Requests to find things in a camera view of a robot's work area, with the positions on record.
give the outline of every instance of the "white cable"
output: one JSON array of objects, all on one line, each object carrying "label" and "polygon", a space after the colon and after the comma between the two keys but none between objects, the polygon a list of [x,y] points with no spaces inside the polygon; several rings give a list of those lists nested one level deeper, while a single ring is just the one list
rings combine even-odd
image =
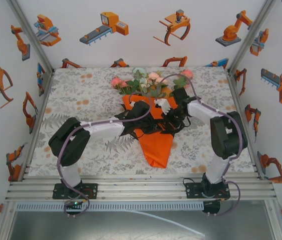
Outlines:
[{"label": "white cable", "polygon": [[201,236],[205,237],[205,234],[203,234],[203,233],[201,233],[201,232],[199,232],[199,231],[196,231],[196,230],[194,230],[194,229],[191,229],[191,228],[189,228],[189,227],[187,227],[187,226],[184,226],[184,225],[182,225],[182,224],[180,224],[180,223],[178,223],[178,222],[175,222],[175,221],[172,221],[172,220],[168,220],[168,219],[166,219],[166,218],[162,218],[162,217],[160,217],[160,216],[155,216],[155,215],[152,215],[152,214],[149,214],[149,213],[146,213],[146,212],[142,212],[142,211],[133,211],[133,210],[123,210],[123,212],[128,212],[128,213],[133,213],[133,214],[141,214],[141,215],[145,215],[145,216],[152,217],[152,218],[155,218],[155,219],[159,219],[159,220],[162,220],[162,221],[166,221],[166,222],[168,222],[168,223],[177,225],[177,226],[179,226],[179,227],[181,227],[181,228],[184,228],[184,229],[186,229],[186,230],[188,230],[188,231],[191,231],[191,232],[193,232],[193,233],[195,233],[195,234],[198,234],[198,235],[201,235]]}]

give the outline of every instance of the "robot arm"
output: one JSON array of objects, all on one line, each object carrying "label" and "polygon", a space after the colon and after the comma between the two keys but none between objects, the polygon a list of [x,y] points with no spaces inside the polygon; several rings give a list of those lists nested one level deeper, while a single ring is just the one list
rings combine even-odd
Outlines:
[{"label": "robot arm", "polygon": [[[162,108],[163,118],[168,118],[172,123],[175,122],[175,116],[181,121],[185,117],[196,117],[210,127],[212,148],[215,154],[206,172],[206,178],[210,184],[220,183],[229,166],[229,157],[239,151],[239,136],[234,123],[212,108],[202,105],[195,97],[189,97],[184,88],[174,90],[173,96],[178,105],[176,109],[172,109],[166,99],[156,100],[155,104]],[[228,115],[238,123],[241,129],[243,148],[246,148],[248,142],[240,115],[236,111],[230,112]]]},{"label": "robot arm", "polygon": [[[212,196],[218,189],[218,184],[223,184],[222,176],[229,166],[229,157],[237,154],[240,141],[238,132],[229,119],[214,112],[195,97],[189,97],[184,88],[173,91],[173,96],[178,107],[172,109],[166,99],[155,101],[156,107],[162,108],[163,119],[154,119],[149,113],[145,117],[130,122],[117,122],[115,120],[131,120],[143,116],[149,109],[149,105],[143,101],[134,103],[133,109],[122,112],[114,117],[101,121],[99,124],[84,127],[74,134],[65,148],[61,158],[61,172],[64,180],[73,188],[79,186],[81,179],[78,172],[77,161],[80,159],[88,142],[105,137],[123,136],[132,134],[135,129],[141,129],[144,134],[160,132],[162,134],[174,134],[183,127],[183,120],[187,117],[197,117],[211,128],[212,147],[215,152],[211,165],[203,177],[204,194]],[[243,148],[247,147],[247,138],[237,112],[228,113],[242,130]],[[69,118],[62,127],[53,135],[49,146],[55,156],[59,156],[61,148],[69,134],[77,127],[89,123],[79,122],[76,118]]]},{"label": "robot arm", "polygon": [[[138,121],[115,121],[138,118],[143,116],[149,108],[150,106],[147,103],[138,101],[134,103],[132,110],[124,111],[108,120],[99,122],[99,124],[90,125],[78,130],[74,134],[74,138],[68,142],[61,158],[61,172],[65,181],[73,188],[81,183],[77,162],[88,143],[102,138],[132,134],[135,129],[141,129],[144,134],[160,132],[162,128],[150,113]],[[49,140],[48,144],[51,147],[52,153],[55,156],[59,156],[61,148],[69,134],[75,128],[86,124],[89,123],[79,122],[74,117],[69,118]]]}]

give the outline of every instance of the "aluminum frame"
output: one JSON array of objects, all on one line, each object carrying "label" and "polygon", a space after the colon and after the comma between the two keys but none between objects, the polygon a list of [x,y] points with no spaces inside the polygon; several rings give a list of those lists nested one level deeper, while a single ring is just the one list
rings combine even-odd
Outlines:
[{"label": "aluminum frame", "polygon": [[[24,33],[27,34],[29,41],[33,45],[33,48],[37,51],[40,59],[45,65],[46,71],[50,74],[48,79],[46,93],[44,94],[44,101],[42,110],[34,126],[33,139],[30,144],[30,149],[26,162],[23,163],[23,168],[20,173],[19,181],[12,182],[10,184],[8,193],[5,198],[4,208],[2,214],[0,214],[0,240],[9,239],[9,234],[14,224],[14,217],[16,213],[17,203],[22,202],[56,202],[59,200],[52,199],[52,191],[55,183],[59,183],[58,177],[31,177],[28,176],[28,168],[31,162],[31,158],[34,153],[35,143],[39,133],[41,121],[44,114],[44,109],[47,104],[48,96],[52,85],[53,68],[45,55],[40,43],[35,37],[35,34],[28,23],[24,13],[19,7],[17,0],[6,0],[10,5],[14,15],[20,22]],[[235,80],[233,73],[241,60],[243,59],[248,48],[252,44],[261,24],[264,22],[269,12],[273,8],[274,4],[278,0],[266,0],[262,6],[256,20],[254,21],[249,34],[245,38],[242,47],[238,54],[235,56],[230,68],[230,74],[227,78],[229,86],[234,99],[234,103],[238,108],[239,113],[242,115],[244,111],[242,104],[238,97]],[[243,125],[245,128],[247,122],[244,118]],[[251,136],[246,131],[249,140],[249,152],[251,160],[255,164],[255,170],[257,172],[248,173],[228,173],[227,179],[238,183],[242,189],[242,200],[264,200],[268,212],[268,217],[273,230],[273,237],[276,239],[282,239],[282,218],[279,214],[279,205],[274,191],[273,184],[264,179],[264,175],[261,171],[260,163],[258,161],[255,145],[251,140]],[[195,181],[200,181],[202,175],[200,173],[193,174],[178,174],[178,175],[131,175],[131,176],[82,176],[84,183],[98,183],[98,198],[92,200],[93,202],[137,202],[137,201],[188,201],[186,198],[185,189],[182,184],[184,177],[193,178]],[[232,197],[229,201],[235,201],[238,197],[238,192],[234,186],[230,185]]]}]

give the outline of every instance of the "black mounting plate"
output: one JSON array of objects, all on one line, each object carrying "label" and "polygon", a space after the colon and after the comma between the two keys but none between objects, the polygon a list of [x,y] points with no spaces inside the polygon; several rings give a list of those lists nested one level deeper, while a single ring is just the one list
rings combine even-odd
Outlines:
[{"label": "black mounting plate", "polygon": [[227,200],[231,197],[228,184],[222,184],[213,194],[207,196],[203,193],[202,184],[200,182],[187,182],[185,183],[186,197],[188,199],[224,199]]},{"label": "black mounting plate", "polygon": [[[96,199],[97,197],[97,184],[96,183],[81,183],[80,192],[85,194],[89,199]],[[77,197],[77,193],[68,189],[63,183],[57,183],[54,185],[53,199],[73,199]]]}]

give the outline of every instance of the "fern pattern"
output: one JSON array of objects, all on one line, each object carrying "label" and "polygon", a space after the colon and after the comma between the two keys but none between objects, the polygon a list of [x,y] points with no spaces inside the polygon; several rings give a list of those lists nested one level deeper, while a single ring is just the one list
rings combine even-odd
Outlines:
[{"label": "fern pattern", "polygon": [[[183,67],[150,67],[146,72],[161,71],[165,77]],[[233,100],[222,67],[189,67],[197,94],[208,104],[224,112],[233,110]],[[110,85],[114,76],[131,80],[132,70],[121,68],[61,68],[54,75],[51,92],[41,123],[29,176],[57,176],[56,157],[48,141],[70,117],[79,121],[98,121],[122,111],[122,96]],[[170,85],[176,77],[168,79]],[[192,96],[192,90],[186,89]],[[190,118],[191,125],[174,136],[167,168],[149,166],[139,141],[131,136],[108,137],[90,142],[78,162],[82,175],[188,174],[199,165],[208,166],[213,157],[207,125]],[[253,172],[247,149],[231,165],[232,172]]]},{"label": "fern pattern", "polygon": [[133,138],[129,136],[128,137],[122,136],[122,137],[115,137],[111,141],[107,141],[105,146],[106,146],[106,150],[109,150],[110,153],[112,150],[119,153],[119,151],[126,152],[126,150],[128,150],[131,147],[131,144],[133,142],[134,142]]}]

